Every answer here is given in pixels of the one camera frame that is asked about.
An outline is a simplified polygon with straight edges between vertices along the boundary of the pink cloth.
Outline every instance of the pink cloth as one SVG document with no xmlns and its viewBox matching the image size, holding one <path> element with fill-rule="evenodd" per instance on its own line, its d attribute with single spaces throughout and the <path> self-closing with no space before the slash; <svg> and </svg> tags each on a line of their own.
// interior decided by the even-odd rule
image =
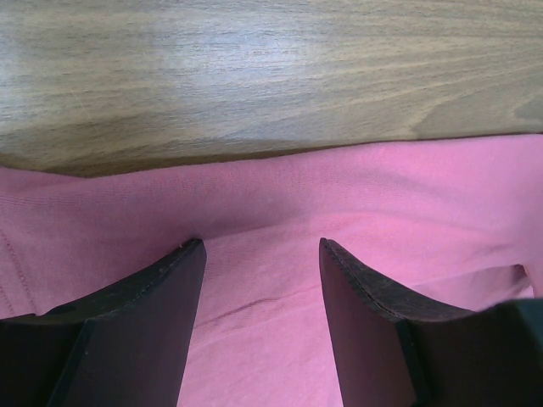
<svg viewBox="0 0 543 407">
<path fill-rule="evenodd" d="M 319 238 L 471 309 L 531 296 L 530 281 L 543 293 L 542 153 L 531 135 L 96 179 L 0 169 L 0 316 L 44 313 L 201 237 L 179 405 L 341 405 Z"/>
</svg>

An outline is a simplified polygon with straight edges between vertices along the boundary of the pink garment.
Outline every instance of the pink garment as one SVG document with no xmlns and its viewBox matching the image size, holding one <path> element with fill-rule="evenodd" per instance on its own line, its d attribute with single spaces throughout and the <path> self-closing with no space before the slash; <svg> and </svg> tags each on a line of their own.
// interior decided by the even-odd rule
<svg viewBox="0 0 543 407">
<path fill-rule="evenodd" d="M 531 296 L 530 281 L 543 293 L 542 154 L 531 135 L 95 179 L 0 169 L 0 317 L 47 312 L 201 237 L 179 405 L 339 406 L 319 238 L 470 309 Z"/>
</svg>

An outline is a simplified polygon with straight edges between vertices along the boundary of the wooden table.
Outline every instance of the wooden table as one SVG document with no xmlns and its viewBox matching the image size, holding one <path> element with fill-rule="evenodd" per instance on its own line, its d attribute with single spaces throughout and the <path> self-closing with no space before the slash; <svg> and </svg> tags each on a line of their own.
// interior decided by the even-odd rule
<svg viewBox="0 0 543 407">
<path fill-rule="evenodd" d="M 3 0 L 0 164 L 543 131 L 541 0 Z"/>
</svg>

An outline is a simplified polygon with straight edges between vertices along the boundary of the gray-brown wood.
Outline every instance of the gray-brown wood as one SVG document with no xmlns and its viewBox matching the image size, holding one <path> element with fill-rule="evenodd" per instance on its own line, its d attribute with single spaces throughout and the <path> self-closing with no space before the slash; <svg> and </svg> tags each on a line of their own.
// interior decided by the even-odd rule
<svg viewBox="0 0 543 407">
<path fill-rule="evenodd" d="M 0 164 L 543 131 L 543 1 L 2 0 Z"/>
</svg>

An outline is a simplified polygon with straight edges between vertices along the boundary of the wood grain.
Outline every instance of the wood grain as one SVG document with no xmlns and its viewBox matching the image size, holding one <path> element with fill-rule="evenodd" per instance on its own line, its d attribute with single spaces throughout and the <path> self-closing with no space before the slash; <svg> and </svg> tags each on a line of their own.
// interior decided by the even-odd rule
<svg viewBox="0 0 543 407">
<path fill-rule="evenodd" d="M 0 164 L 543 131 L 541 0 L 3 0 Z"/>
</svg>

